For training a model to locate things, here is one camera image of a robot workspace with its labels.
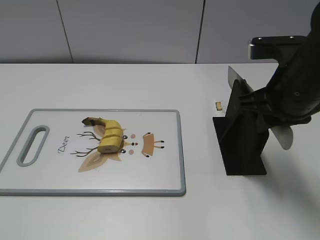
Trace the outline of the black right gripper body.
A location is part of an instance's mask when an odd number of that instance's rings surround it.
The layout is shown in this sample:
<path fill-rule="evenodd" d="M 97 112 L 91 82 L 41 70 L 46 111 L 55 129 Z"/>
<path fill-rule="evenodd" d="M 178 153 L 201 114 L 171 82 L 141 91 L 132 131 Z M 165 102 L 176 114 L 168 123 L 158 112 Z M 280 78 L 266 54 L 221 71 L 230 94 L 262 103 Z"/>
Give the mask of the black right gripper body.
<path fill-rule="evenodd" d="M 305 124 L 320 111 L 320 34 L 310 32 L 289 61 L 278 62 L 264 87 L 265 112 L 285 125 Z"/>

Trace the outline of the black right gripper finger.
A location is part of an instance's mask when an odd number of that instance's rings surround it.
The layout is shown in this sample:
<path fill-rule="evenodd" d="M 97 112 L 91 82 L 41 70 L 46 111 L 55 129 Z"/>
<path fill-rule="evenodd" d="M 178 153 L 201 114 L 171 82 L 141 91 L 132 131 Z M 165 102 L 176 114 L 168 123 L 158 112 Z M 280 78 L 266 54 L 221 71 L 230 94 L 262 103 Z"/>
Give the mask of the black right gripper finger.
<path fill-rule="evenodd" d="M 275 126 L 287 126 L 276 114 L 270 112 L 258 112 L 256 119 L 256 130 L 261 134 L 258 148 L 263 150 L 269 138 L 269 129 Z"/>
<path fill-rule="evenodd" d="M 259 90 L 250 92 L 239 97 L 241 105 L 262 105 L 268 103 L 268 97 L 266 94 L 266 89 L 261 88 Z"/>

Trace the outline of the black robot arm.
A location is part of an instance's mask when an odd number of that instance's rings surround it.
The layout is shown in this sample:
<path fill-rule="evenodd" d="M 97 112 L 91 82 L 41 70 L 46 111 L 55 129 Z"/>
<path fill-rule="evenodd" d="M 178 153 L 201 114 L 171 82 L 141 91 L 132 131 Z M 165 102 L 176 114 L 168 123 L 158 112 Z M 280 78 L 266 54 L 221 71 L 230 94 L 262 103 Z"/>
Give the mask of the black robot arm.
<path fill-rule="evenodd" d="M 249 58 L 274 59 L 278 67 L 267 85 L 239 97 L 240 107 L 262 116 L 260 129 L 271 129 L 284 150 L 293 144 L 293 125 L 307 124 L 320 111 L 320 7 L 307 36 L 255 37 Z"/>

